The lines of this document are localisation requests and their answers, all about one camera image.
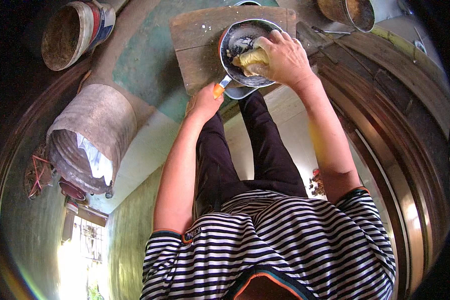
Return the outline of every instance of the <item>leg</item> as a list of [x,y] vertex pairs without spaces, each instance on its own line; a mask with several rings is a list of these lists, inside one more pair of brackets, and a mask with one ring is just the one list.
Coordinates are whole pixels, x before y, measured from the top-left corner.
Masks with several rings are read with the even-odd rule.
[[299,170],[280,138],[264,97],[255,91],[238,104],[252,144],[255,180],[297,185],[305,191]]
[[198,215],[220,211],[224,185],[239,183],[225,140],[224,126],[219,112],[207,123],[198,136],[197,141],[197,213]]

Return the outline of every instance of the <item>black trousers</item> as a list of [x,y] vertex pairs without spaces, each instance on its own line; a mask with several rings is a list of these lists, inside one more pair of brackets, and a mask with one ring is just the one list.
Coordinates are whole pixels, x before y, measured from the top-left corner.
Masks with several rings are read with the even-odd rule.
[[255,178],[239,179],[225,140],[222,118],[217,112],[205,123],[197,141],[198,216],[219,212],[225,201],[255,189],[307,197],[299,170],[280,138],[264,97],[255,91],[238,104],[253,149]]

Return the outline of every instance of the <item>right hand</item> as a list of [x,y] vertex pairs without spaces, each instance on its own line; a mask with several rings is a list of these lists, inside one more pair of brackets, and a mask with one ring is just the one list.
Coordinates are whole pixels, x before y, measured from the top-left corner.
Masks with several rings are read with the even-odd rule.
[[248,65],[249,71],[291,88],[300,87],[311,76],[316,77],[302,44],[288,33],[272,30],[270,39],[264,36],[255,39],[254,48],[257,47],[267,53],[269,65]]

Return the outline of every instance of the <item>pan handle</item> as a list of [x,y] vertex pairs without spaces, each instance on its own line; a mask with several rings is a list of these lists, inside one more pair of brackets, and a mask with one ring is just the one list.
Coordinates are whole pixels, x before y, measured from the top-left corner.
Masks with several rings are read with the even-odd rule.
[[213,87],[213,99],[217,99],[220,97],[220,95],[225,91],[225,87],[232,81],[232,77],[225,75],[225,77],[220,81],[220,83],[217,83]]
[[220,97],[220,95],[225,91],[225,88],[223,88],[219,83],[213,87],[213,99],[217,99]]

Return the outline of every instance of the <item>hand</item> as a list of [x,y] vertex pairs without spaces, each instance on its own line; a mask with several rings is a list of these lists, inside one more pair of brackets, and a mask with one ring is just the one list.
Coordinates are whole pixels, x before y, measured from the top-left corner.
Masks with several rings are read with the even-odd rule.
[[307,78],[316,78],[302,44],[298,39],[291,38],[288,33],[272,30],[270,39],[264,36],[255,39],[254,48],[257,47],[265,50],[269,65],[248,65],[246,68],[249,71],[293,89],[300,88],[307,82]]
[[193,95],[186,105],[186,118],[194,118],[205,124],[216,114],[224,101],[224,96],[222,94],[214,99],[214,86],[215,83],[212,82]]

